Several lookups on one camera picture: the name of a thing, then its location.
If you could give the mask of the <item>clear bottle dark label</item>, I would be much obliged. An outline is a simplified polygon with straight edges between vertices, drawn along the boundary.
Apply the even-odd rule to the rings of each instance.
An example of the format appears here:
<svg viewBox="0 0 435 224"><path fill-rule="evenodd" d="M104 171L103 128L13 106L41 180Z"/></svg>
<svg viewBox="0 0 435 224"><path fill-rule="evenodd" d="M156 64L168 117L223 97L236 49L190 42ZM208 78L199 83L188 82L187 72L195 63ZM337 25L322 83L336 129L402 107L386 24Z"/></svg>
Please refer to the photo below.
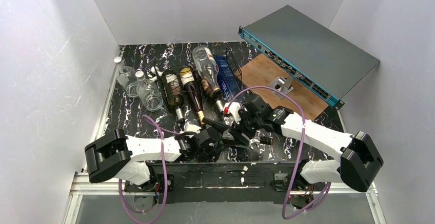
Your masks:
<svg viewBox="0 0 435 224"><path fill-rule="evenodd" d="M135 77L138 83L136 91L145 109L150 112L161 109L163 98L157 85L147 79L141 70L136 71Z"/></svg>

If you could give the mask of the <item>clear bottle gold label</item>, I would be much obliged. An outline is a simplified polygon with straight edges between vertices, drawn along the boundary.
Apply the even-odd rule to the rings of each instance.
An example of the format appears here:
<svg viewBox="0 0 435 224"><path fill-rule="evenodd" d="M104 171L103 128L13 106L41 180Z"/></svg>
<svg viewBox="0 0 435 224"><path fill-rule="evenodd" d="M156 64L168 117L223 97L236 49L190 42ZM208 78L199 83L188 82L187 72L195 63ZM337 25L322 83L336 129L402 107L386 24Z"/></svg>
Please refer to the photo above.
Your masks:
<svg viewBox="0 0 435 224"><path fill-rule="evenodd" d="M236 147L240 148L246 148L246 149L252 149L252 146L257 146L258 148L260 145L267 145L272 146L273 145L273 138L268 136L260 136L259 138L249 138L245 134L236 135L234 137L234 144Z"/></svg>

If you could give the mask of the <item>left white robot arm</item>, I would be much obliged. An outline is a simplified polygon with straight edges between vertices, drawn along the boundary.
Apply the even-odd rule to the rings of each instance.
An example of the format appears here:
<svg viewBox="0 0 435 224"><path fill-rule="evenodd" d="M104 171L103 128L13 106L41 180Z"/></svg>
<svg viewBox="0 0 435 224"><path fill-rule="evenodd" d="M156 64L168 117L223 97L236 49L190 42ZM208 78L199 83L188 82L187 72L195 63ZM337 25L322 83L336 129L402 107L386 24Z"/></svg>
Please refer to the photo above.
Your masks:
<svg viewBox="0 0 435 224"><path fill-rule="evenodd" d="M147 165L149 161L212 158L230 126L208 118L205 123L207 128L187 125L184 131L163 139L129 136L124 130L115 129L85 146L89 181L100 183L118 178L142 185L155 177Z"/></svg>

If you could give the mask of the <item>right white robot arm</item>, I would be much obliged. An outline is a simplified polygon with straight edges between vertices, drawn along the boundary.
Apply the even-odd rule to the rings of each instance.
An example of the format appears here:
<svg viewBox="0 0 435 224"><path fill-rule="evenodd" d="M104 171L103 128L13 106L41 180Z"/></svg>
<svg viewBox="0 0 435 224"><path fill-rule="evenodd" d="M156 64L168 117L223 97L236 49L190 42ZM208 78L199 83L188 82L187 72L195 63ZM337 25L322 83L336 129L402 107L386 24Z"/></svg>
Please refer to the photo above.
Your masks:
<svg viewBox="0 0 435 224"><path fill-rule="evenodd" d="M241 102L224 106L224 114L232 116L232 128L243 138L251 139L264 129L283 137L298 138L325 152L330 160L301 160L295 166L289 184L298 187L319 182L341 182L358 192L366 192L384 164L372 138L359 131L352 135L303 119L293 110L271 108L259 95L252 94Z"/></svg>

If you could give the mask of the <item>blue label clear bottle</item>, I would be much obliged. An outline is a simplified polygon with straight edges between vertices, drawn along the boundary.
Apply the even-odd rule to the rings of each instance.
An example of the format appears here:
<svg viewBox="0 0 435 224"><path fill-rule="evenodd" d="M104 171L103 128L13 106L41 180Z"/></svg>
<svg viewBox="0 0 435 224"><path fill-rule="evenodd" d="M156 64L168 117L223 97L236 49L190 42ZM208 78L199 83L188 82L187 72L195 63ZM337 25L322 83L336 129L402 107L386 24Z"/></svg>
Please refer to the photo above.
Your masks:
<svg viewBox="0 0 435 224"><path fill-rule="evenodd" d="M223 99L230 102L243 89L241 72L231 55L215 55L214 59L219 67L217 82L221 87Z"/></svg>

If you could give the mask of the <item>dark wine bottle gold cap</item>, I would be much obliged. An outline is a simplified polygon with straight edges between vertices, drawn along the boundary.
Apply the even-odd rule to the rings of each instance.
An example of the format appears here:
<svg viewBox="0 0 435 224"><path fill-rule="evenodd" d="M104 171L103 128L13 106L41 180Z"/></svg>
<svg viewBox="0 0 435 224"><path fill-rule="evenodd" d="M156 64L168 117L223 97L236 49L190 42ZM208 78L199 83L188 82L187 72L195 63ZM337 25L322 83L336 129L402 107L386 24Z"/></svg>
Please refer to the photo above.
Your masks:
<svg viewBox="0 0 435 224"><path fill-rule="evenodd" d="M202 122L202 119L205 117L202 96L198 87L196 86L196 81L192 70L189 67L183 68L180 71L180 78L191 108L197 114L200 124L205 126L205 124Z"/></svg>

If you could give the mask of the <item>dark wine bottle silver cap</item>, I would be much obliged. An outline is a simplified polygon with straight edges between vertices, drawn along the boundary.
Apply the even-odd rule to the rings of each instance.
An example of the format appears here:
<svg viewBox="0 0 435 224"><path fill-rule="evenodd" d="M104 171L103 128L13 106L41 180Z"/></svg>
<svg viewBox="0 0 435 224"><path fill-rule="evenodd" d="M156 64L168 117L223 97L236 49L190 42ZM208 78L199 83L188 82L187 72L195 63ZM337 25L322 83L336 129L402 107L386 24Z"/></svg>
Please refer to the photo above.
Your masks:
<svg viewBox="0 0 435 224"><path fill-rule="evenodd" d="M178 76L170 69L162 73L164 90L169 108L175 112L177 122L181 125L185 124L185 118L182 107L185 103Z"/></svg>

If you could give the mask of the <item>clear bottle brown neck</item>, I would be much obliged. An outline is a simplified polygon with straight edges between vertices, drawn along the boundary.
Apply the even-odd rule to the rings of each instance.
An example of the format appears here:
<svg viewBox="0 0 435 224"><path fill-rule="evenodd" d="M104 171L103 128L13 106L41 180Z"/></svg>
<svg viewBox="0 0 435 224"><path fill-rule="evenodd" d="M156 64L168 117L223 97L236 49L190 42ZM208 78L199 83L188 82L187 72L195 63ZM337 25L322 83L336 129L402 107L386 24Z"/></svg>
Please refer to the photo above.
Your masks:
<svg viewBox="0 0 435 224"><path fill-rule="evenodd" d="M200 77L208 82L213 97L220 98L222 91L217 81L219 67L211 50L204 45L199 45L193 49L192 57Z"/></svg>

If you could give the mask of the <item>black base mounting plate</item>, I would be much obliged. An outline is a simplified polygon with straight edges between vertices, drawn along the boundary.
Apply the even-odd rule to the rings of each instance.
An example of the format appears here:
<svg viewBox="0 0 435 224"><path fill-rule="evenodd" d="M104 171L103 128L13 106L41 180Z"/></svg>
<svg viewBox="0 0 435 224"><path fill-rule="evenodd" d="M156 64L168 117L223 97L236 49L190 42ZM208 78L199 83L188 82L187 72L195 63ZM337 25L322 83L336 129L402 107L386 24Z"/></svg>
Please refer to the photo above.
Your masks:
<svg viewBox="0 0 435 224"><path fill-rule="evenodd" d="M293 162L226 162L167 164L167 203L282 203L286 190L271 185L278 174L291 174Z"/></svg>

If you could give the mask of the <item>brown wooden board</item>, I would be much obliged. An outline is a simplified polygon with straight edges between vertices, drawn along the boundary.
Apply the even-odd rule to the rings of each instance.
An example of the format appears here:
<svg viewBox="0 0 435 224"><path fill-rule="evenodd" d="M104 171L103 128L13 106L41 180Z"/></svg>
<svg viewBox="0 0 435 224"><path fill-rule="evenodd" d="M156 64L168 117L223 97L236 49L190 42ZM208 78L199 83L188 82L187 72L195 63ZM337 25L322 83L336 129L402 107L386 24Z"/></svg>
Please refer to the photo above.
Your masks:
<svg viewBox="0 0 435 224"><path fill-rule="evenodd" d="M242 83L246 87L271 86L278 77L287 78L290 76L263 54L260 54L242 66L241 71ZM329 107L326 102L302 85L298 80L293 80L291 86L293 90L289 92L288 96L302 108L306 119L314 120ZM268 89L253 89L252 92L261 96L262 99L273 108L283 106L300 114L299 109L292 102L285 98L279 98L274 92Z"/></svg>

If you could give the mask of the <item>grey metal bracket stand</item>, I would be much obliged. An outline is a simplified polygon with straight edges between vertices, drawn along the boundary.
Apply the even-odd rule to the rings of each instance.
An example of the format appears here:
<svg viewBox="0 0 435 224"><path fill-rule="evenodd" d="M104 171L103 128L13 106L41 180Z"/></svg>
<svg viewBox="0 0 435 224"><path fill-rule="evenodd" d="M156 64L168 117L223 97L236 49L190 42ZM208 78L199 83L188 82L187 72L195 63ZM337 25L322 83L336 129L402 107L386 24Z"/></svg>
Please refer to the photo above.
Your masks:
<svg viewBox="0 0 435 224"><path fill-rule="evenodd" d="M294 77L291 75L288 75L287 77L277 77L276 79L274 79L273 81L271 81L268 85L268 87L273 88L283 94L279 94L276 92L273 92L274 95L279 98L279 99L283 99L284 96L288 95L293 89L293 81L294 81Z"/></svg>

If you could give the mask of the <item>teal network switch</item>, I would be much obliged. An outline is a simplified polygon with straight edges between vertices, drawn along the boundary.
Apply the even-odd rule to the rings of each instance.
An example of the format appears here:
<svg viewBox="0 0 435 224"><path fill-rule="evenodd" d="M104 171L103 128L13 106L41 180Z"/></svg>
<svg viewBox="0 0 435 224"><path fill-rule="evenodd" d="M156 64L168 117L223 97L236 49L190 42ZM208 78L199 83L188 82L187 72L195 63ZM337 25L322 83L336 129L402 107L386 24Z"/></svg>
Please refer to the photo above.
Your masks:
<svg viewBox="0 0 435 224"><path fill-rule="evenodd" d="M239 35L336 109L380 64L376 57L290 5L240 27Z"/></svg>

